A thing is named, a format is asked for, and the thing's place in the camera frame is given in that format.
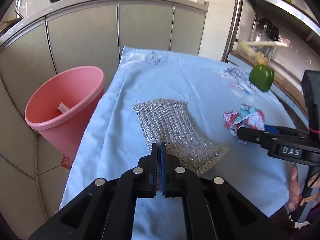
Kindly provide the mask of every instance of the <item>metal shelf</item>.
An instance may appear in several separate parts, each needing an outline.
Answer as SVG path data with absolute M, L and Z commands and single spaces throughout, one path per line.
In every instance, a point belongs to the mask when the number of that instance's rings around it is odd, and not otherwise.
M 285 0 L 248 0 L 259 15 L 285 26 L 320 55 L 320 25 Z

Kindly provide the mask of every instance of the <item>silver screw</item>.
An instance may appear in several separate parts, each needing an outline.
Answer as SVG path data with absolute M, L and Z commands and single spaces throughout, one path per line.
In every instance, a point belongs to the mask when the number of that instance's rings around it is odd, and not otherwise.
M 221 185 L 221 184 L 224 183 L 224 179 L 221 178 L 221 177 L 215 177 L 215 178 L 213 179 L 213 182 L 214 182 L 215 184 Z
M 133 173 L 134 173 L 134 174 L 141 174 L 141 173 L 143 173 L 143 168 L 135 167 L 135 168 L 133 169 Z
M 105 181 L 103 178 L 98 178 L 94 181 L 94 183 L 96 184 L 96 186 L 99 187 L 99 186 L 102 186 L 105 183 Z
M 186 169 L 184 167 L 176 167 L 175 168 L 176 173 L 184 173 L 186 171 Z

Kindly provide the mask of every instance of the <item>pink trash bin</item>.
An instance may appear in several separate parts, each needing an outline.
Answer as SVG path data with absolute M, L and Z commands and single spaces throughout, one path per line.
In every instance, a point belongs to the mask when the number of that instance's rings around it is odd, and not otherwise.
M 93 66 L 66 70 L 44 83 L 30 98 L 27 124 L 58 151 L 74 160 L 83 133 L 104 91 L 104 73 Z M 58 110 L 60 103 L 69 110 Z

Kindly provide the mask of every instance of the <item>cabinet door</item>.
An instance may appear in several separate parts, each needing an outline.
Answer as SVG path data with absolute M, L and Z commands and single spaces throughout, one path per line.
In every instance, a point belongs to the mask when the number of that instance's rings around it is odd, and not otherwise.
M 35 134 L 13 106 L 1 80 L 0 101 L 0 158 L 35 178 Z
M 105 88 L 110 85 L 119 66 L 115 0 L 58 12 L 48 18 L 48 31 L 58 73 L 73 67 L 96 66 L 105 73 Z
M 44 222 L 36 181 L 0 157 L 0 212 L 19 239 L 27 240 Z
M 119 0 L 120 52 L 124 46 L 169 50 L 173 4 L 152 0 Z
M 198 55 L 204 20 L 203 11 L 175 5 L 170 50 Z
M 48 47 L 44 19 L 17 33 L 0 51 L 0 72 L 20 114 L 33 93 L 56 74 Z

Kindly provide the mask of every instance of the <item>human hand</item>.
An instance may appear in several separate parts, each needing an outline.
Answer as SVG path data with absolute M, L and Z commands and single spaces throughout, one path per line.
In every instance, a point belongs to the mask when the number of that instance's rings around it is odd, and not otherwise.
M 310 186 L 313 183 L 313 181 L 316 179 L 318 174 L 319 173 L 317 172 L 314 176 L 310 178 L 308 182 L 308 186 Z M 316 188 L 316 187 L 320 187 L 320 178 L 312 185 L 311 188 Z M 289 183 L 289 205 L 288 206 L 290 210 L 292 211 L 296 210 L 299 204 L 300 206 L 302 206 L 304 201 L 301 199 L 302 199 L 301 188 L 298 183 L 298 169 L 297 169 L 297 165 L 295 164 L 291 168 L 291 180 Z M 320 203 L 320 193 L 315 199 L 312 207 L 315 207 L 319 203 Z

